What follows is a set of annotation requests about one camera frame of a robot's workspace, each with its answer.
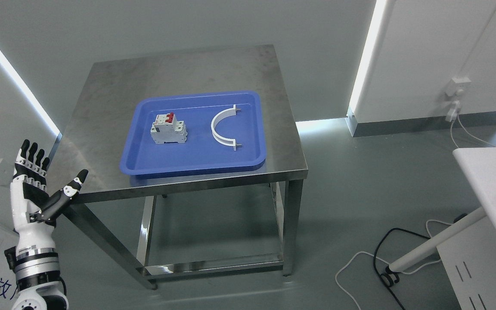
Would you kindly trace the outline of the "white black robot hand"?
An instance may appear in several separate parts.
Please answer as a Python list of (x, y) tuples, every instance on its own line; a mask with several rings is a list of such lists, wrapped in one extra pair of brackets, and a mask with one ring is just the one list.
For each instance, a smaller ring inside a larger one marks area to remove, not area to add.
[(14, 162), (10, 202), (14, 231), (19, 234), (16, 255), (44, 248), (55, 248), (56, 220), (79, 195), (89, 171), (77, 176), (52, 195), (47, 193), (50, 159), (37, 143), (25, 139)]

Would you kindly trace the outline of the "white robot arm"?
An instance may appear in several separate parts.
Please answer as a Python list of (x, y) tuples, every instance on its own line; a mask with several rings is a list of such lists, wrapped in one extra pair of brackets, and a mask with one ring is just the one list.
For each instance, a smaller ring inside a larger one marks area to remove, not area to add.
[(16, 278), (18, 297), (13, 310), (67, 310), (59, 255), (54, 248), (29, 249), (16, 255), (16, 247), (4, 251), (6, 261)]

